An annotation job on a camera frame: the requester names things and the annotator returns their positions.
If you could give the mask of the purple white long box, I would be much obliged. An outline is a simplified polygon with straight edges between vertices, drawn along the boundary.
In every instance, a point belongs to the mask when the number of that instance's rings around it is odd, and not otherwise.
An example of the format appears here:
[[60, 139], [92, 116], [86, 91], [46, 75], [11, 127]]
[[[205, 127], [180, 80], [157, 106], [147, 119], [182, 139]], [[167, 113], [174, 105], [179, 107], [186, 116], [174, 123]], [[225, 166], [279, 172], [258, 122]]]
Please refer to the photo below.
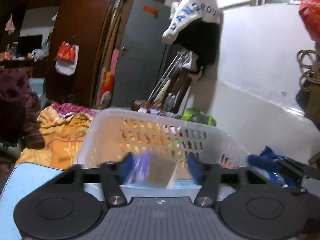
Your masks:
[[133, 156], [133, 166], [124, 184], [172, 189], [178, 180], [189, 178], [184, 161], [143, 152]]

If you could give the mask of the blue shopping bag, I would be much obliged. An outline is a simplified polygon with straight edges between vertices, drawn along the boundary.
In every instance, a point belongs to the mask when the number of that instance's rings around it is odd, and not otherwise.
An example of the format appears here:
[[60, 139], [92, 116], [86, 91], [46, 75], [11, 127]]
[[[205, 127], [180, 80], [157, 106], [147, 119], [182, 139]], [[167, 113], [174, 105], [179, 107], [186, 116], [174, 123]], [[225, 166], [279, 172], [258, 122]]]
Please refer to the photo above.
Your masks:
[[284, 160], [284, 156], [274, 153], [272, 148], [266, 146], [259, 155], [251, 154], [247, 157], [247, 163], [271, 182], [281, 188], [296, 188], [295, 181], [280, 172], [281, 166], [278, 160]]

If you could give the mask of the clear plastic laundry basket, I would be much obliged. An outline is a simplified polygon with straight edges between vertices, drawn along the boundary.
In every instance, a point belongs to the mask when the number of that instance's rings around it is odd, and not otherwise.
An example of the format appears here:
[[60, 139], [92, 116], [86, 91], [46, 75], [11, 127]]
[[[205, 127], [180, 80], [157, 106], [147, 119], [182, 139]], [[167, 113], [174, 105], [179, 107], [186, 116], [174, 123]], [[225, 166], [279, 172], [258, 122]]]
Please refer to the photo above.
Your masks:
[[169, 187], [196, 189], [185, 155], [227, 168], [247, 165], [249, 152], [224, 131], [204, 124], [140, 113], [121, 108], [100, 110], [93, 118], [75, 163], [96, 168], [118, 162], [127, 153], [153, 153], [176, 161]]

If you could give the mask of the green white plastic bag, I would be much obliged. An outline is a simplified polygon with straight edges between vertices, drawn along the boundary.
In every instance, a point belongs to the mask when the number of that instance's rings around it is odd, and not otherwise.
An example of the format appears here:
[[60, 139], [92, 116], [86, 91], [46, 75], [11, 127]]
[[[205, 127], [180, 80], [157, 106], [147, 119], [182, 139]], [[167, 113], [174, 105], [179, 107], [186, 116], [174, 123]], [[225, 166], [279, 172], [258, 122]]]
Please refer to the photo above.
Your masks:
[[195, 108], [186, 108], [181, 116], [181, 120], [216, 126], [216, 120], [212, 115], [206, 114]]

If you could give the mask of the yellow orange blanket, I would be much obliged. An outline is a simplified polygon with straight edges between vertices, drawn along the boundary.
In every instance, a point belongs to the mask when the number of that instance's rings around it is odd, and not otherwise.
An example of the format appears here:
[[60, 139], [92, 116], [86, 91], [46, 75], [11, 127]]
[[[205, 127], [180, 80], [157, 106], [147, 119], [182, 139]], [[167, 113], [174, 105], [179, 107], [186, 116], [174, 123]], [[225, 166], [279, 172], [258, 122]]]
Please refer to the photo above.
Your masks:
[[66, 170], [73, 165], [96, 110], [72, 103], [52, 103], [38, 118], [44, 146], [26, 147], [15, 165], [35, 163]]

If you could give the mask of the olive hanging bag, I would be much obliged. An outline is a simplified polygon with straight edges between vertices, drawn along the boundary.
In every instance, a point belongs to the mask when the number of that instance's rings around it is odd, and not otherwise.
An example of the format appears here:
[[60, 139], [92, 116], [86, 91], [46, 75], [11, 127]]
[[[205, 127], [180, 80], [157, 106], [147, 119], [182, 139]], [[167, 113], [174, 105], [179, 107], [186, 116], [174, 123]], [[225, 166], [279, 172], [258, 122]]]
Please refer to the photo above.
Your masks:
[[319, 130], [319, 85], [313, 85], [305, 80], [296, 95], [296, 102], [304, 111], [304, 116], [312, 121]]

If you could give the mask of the maroon clothing pile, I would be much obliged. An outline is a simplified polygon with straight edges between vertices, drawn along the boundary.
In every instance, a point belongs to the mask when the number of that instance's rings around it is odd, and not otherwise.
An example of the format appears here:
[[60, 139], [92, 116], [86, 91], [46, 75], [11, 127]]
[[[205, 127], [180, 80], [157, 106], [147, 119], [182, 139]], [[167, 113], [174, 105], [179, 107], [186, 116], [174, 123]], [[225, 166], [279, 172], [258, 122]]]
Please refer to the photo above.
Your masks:
[[42, 149], [44, 138], [39, 130], [36, 114], [41, 104], [29, 86], [24, 70], [1, 69], [1, 143], [26, 148]]

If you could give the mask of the aluminium crutches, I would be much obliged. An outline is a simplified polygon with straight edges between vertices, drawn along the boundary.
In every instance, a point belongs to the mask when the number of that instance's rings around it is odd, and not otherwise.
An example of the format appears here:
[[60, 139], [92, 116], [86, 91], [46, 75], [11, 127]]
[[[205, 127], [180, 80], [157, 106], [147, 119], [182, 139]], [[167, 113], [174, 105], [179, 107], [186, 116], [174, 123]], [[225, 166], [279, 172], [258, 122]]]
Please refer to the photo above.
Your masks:
[[176, 54], [152, 90], [147, 100], [148, 104], [163, 103], [167, 98], [166, 93], [178, 94], [180, 87], [176, 83], [179, 79], [184, 84], [185, 81], [191, 78], [193, 55], [193, 52], [187, 50], [179, 51]]

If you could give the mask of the grey door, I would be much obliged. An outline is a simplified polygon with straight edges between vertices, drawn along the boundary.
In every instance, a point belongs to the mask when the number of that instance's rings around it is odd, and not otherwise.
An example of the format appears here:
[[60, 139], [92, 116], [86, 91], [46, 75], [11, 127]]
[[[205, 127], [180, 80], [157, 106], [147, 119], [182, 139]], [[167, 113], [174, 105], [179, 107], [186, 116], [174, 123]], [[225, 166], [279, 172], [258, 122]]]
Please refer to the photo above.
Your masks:
[[158, 0], [126, 0], [116, 41], [119, 50], [114, 74], [112, 107], [131, 107], [146, 100], [164, 70], [168, 48], [162, 35], [170, 8]]

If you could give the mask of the orange white hanging bag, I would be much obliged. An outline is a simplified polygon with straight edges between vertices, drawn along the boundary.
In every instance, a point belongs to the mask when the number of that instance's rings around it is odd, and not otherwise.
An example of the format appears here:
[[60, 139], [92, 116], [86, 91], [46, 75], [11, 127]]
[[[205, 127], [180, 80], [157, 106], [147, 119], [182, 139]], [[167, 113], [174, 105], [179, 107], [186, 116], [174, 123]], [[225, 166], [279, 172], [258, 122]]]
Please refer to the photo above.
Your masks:
[[56, 71], [65, 76], [75, 73], [79, 56], [79, 46], [74, 43], [61, 42], [55, 57]]

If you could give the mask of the black hanging garment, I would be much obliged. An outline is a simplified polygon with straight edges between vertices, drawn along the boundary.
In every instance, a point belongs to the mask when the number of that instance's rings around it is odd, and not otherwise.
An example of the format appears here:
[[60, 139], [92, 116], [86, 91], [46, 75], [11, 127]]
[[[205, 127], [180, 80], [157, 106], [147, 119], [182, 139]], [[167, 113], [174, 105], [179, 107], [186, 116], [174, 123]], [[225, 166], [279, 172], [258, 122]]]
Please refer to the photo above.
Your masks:
[[173, 44], [178, 44], [198, 56], [195, 61], [196, 70], [189, 71], [194, 80], [199, 80], [206, 67], [215, 63], [220, 37], [221, 26], [219, 24], [203, 22], [201, 19], [191, 22], [178, 33]]

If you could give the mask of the dark red wooden wardrobe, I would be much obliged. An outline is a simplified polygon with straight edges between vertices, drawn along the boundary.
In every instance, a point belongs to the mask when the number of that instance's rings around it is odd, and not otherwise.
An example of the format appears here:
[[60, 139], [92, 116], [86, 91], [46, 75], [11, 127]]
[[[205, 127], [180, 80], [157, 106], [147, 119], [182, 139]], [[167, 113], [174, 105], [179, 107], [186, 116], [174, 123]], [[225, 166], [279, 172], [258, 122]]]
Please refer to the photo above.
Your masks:
[[[74, 99], [91, 107], [98, 77], [99, 49], [116, 0], [1, 0], [1, 51], [18, 39], [26, 10], [58, 6], [46, 65], [46, 90], [49, 99], [62, 103]], [[65, 76], [55, 69], [61, 43], [79, 46], [74, 74]]]

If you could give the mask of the white blue lettered garment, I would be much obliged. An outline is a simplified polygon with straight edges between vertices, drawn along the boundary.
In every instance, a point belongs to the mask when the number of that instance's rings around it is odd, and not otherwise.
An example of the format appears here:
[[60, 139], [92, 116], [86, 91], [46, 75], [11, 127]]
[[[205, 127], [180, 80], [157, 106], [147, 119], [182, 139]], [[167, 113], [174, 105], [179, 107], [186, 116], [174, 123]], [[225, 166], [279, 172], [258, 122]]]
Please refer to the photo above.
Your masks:
[[195, 20], [220, 24], [221, 18], [216, 0], [181, 0], [162, 35], [164, 44], [173, 44], [180, 31]]

